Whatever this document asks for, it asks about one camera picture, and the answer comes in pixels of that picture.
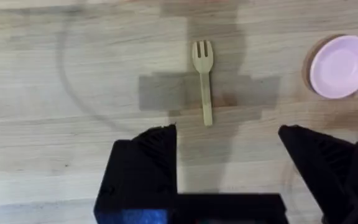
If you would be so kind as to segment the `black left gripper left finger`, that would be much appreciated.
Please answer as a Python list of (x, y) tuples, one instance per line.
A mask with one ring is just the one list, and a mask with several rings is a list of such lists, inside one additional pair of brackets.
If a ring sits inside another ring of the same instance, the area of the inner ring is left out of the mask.
[(170, 223), (162, 203), (177, 194), (177, 129), (157, 126), (132, 139), (119, 139), (96, 197), (97, 223)]

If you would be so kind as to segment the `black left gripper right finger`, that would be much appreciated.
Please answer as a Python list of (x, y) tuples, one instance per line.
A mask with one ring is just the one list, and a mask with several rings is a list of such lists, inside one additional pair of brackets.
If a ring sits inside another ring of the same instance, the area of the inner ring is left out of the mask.
[(298, 125), (278, 135), (320, 207), (322, 222), (358, 224), (358, 142)]

